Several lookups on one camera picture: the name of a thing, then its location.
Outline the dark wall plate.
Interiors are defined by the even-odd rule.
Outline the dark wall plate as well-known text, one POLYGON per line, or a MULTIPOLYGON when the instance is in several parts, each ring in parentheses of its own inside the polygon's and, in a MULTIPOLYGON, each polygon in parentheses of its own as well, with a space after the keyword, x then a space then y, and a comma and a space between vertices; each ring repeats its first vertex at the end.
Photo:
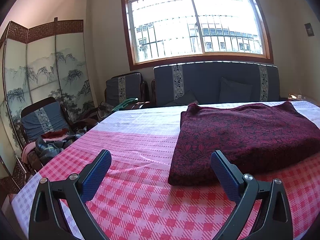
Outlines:
POLYGON ((307 33, 308 37, 314 36, 314 32, 313 32, 313 28, 312 28, 311 23, 306 23, 306 24, 304 24, 304 26, 305 26, 306 33, 307 33))

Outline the round wooden side table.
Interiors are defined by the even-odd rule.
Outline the round wooden side table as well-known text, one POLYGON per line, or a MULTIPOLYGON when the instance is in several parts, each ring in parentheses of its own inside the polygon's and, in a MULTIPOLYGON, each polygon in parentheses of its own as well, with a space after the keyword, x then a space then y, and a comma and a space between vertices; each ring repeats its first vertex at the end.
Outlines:
POLYGON ((293 94, 293 93, 289 94, 287 99, 289 101, 309 101, 308 97, 301 95, 301 94, 293 94))

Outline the green cloth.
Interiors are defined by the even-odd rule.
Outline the green cloth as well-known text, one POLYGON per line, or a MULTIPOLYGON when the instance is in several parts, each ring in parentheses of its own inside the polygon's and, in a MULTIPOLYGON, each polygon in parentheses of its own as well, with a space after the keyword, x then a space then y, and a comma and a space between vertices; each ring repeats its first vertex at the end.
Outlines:
POLYGON ((136 104, 137 102, 138 102, 138 98, 126 99, 122 103, 120 103, 119 105, 114 107, 114 109, 112 109, 112 112, 117 112, 119 110, 124 110, 128 105, 136 104))

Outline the painted folding screen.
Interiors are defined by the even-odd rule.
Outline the painted folding screen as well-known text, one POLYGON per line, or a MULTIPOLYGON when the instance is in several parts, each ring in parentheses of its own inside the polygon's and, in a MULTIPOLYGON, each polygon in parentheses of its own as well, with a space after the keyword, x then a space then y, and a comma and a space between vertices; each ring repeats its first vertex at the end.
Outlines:
POLYGON ((71 132, 91 129, 94 108, 83 20, 54 20, 26 28, 9 22, 1 36, 1 185, 17 193, 35 173, 22 162, 21 111, 48 97, 64 105, 71 132))

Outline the dark blue sofa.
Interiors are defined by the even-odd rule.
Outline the dark blue sofa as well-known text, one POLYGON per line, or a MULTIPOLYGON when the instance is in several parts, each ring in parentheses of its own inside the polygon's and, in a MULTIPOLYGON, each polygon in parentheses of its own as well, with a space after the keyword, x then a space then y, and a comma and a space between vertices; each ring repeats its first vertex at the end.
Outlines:
POLYGON ((253 62, 204 61, 170 64, 154 69, 156 104, 176 100, 200 104, 219 102, 220 79, 252 85, 250 102, 278 101, 280 82, 274 65, 253 62))

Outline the dark blue throw pillow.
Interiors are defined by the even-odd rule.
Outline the dark blue throw pillow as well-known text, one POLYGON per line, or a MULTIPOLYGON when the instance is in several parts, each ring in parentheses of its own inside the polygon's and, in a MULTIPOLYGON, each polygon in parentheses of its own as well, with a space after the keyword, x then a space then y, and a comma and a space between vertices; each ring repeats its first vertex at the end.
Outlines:
POLYGON ((220 79, 219 103, 250 102, 252 85, 220 79))

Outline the dark red floral sweater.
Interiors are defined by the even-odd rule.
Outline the dark red floral sweater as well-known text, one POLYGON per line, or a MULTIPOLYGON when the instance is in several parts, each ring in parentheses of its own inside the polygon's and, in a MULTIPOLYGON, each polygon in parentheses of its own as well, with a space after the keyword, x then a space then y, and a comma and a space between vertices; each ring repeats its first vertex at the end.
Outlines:
POLYGON ((215 150, 220 150, 242 173, 268 173, 319 153, 319 128, 288 101, 230 109, 193 103, 181 113, 168 183, 215 184, 217 177, 210 166, 215 150))

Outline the blue cushioned wooden chair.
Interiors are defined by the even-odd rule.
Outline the blue cushioned wooden chair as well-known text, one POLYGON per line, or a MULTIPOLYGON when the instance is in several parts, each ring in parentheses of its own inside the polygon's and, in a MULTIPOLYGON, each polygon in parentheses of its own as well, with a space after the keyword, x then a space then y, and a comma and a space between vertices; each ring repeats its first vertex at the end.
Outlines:
POLYGON ((72 124, 64 105, 52 96, 33 103, 21 111, 20 132, 25 144, 35 141, 48 132, 57 132, 63 128, 70 131, 72 124))

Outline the wooden framed window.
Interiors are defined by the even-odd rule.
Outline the wooden framed window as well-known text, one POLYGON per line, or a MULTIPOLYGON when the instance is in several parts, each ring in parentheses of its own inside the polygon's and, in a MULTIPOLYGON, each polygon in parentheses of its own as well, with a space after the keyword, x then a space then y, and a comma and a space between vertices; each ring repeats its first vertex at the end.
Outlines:
POLYGON ((129 67, 273 62, 258 0, 121 0, 129 67))

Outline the pile of clothes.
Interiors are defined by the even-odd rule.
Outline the pile of clothes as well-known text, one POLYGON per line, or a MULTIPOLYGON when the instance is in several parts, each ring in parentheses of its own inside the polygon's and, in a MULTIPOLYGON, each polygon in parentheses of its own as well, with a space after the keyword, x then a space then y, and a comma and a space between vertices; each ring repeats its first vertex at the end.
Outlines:
POLYGON ((74 133, 64 128, 43 134, 24 147, 22 162, 39 171, 86 132, 86 129, 80 129, 74 133))

